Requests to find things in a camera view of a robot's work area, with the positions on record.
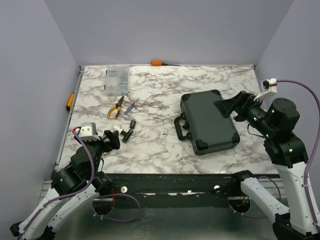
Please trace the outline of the blue small screwdriver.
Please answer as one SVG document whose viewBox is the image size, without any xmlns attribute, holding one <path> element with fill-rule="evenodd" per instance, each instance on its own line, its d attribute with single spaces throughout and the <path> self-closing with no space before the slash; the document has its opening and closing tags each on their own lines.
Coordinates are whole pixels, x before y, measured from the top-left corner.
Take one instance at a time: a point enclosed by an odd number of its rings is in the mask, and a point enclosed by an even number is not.
<svg viewBox="0 0 320 240">
<path fill-rule="evenodd" d="M 135 102 L 133 102 L 128 108 L 127 108 L 127 110 L 124 112 L 124 114 L 125 115 L 128 115 L 130 112 L 131 112 L 131 110 L 134 108 L 134 106 L 135 106 Z"/>
</svg>

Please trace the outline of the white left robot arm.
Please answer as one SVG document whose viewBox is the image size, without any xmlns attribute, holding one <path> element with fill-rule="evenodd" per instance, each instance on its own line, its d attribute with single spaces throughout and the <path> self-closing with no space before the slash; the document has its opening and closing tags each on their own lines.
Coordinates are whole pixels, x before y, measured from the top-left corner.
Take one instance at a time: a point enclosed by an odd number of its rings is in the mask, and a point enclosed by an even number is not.
<svg viewBox="0 0 320 240">
<path fill-rule="evenodd" d="M 119 132 L 105 130 L 103 136 L 98 136 L 95 124 L 86 123 L 75 127 L 72 134 L 80 148 L 67 166 L 52 174 L 46 195 L 31 215 L 10 226 L 17 239 L 52 240 L 58 224 L 72 212 L 112 192 L 112 181 L 99 166 L 103 154 L 120 148 Z"/>
</svg>

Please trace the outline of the yellow utility knife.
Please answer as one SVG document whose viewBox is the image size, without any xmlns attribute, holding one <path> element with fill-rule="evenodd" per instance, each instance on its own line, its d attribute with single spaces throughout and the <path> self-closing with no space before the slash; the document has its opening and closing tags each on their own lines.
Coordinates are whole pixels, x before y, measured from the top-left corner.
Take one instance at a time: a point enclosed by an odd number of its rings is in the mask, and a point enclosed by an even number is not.
<svg viewBox="0 0 320 240">
<path fill-rule="evenodd" d="M 68 102 L 67 102 L 67 104 L 66 104 L 66 111 L 67 111 L 67 112 L 70 112 L 70 110 L 71 110 L 71 107 L 72 107 L 72 105 L 73 105 L 74 96 L 75 96 L 75 93 L 73 92 L 73 93 L 70 95 L 69 99 L 68 99 Z"/>
</svg>

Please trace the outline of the clear plastic organizer box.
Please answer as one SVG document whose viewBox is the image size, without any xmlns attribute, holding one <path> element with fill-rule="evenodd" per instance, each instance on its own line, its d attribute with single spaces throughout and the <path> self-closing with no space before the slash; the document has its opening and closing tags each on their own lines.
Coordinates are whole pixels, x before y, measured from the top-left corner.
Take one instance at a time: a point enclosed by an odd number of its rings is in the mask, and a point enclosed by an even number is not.
<svg viewBox="0 0 320 240">
<path fill-rule="evenodd" d="M 104 92 L 109 96 L 127 95 L 129 92 L 130 68 L 108 66 L 105 71 Z"/>
</svg>

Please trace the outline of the black poker set case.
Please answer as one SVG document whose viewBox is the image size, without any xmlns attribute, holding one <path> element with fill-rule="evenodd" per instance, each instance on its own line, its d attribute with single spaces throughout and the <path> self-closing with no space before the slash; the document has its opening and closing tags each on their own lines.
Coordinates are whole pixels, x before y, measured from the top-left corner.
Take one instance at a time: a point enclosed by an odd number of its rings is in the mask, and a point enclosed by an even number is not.
<svg viewBox="0 0 320 240">
<path fill-rule="evenodd" d="M 224 118 L 214 105 L 222 99 L 216 89 L 181 96 L 181 114 L 174 119 L 175 130 L 179 140 L 191 141 L 196 155 L 233 149 L 240 142 L 232 119 Z"/>
</svg>

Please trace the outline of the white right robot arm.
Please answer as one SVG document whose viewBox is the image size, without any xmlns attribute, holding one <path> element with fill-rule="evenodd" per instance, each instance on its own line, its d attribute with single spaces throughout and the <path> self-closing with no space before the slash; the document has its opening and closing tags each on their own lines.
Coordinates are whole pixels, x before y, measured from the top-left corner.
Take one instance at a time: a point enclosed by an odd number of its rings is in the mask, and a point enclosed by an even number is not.
<svg viewBox="0 0 320 240">
<path fill-rule="evenodd" d="M 236 180 L 230 183 L 230 191 L 236 196 L 245 194 L 256 203 L 271 222 L 277 239 L 318 240 L 320 211 L 305 173 L 311 160 L 304 143 L 293 132 L 300 118 L 294 102 L 276 98 L 265 111 L 262 101 L 241 91 L 214 105 L 224 118 L 235 112 L 235 121 L 247 121 L 264 136 L 263 146 L 281 178 L 288 205 L 270 194 L 248 170 L 234 174 Z"/>
</svg>

